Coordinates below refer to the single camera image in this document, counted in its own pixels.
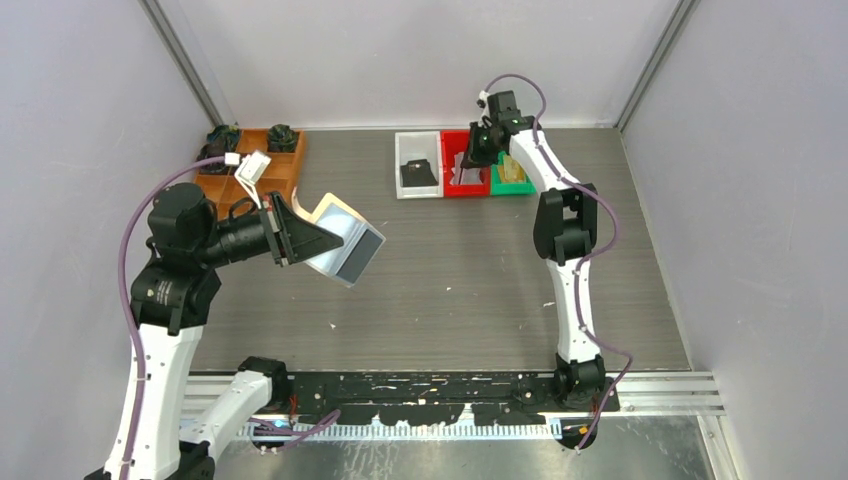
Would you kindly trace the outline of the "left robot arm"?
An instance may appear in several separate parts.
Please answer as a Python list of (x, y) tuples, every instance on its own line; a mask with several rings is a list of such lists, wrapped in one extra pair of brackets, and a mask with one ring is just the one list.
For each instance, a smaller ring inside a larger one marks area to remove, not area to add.
[(131, 371), (113, 450), (97, 479), (210, 479), (226, 445), (261, 410), (296, 404), (286, 365), (251, 356), (191, 426), (181, 414), (189, 370), (220, 289), (220, 267), (270, 255), (288, 266), (335, 250), (343, 239), (295, 214), (279, 193), (260, 209), (219, 219), (193, 183), (155, 193), (146, 245), (151, 256), (122, 283)]

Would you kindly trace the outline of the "black card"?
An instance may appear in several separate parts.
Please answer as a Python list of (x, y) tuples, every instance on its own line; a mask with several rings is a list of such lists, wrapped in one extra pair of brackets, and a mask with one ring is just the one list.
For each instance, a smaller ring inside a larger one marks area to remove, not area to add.
[(364, 231), (350, 252), (346, 254), (336, 276), (348, 284), (355, 284), (383, 243), (384, 238), (376, 231), (370, 229)]

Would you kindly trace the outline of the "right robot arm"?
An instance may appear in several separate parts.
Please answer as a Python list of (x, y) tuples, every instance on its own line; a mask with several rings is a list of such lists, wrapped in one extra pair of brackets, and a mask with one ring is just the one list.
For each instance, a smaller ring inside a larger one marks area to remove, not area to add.
[(603, 389), (606, 369), (594, 339), (588, 269), (598, 240), (597, 191), (558, 159), (535, 117), (521, 113), (511, 90), (482, 91), (482, 113), (470, 125), (462, 167), (488, 167), (511, 158), (538, 194), (532, 239), (553, 282), (558, 319), (552, 396), (577, 411)]

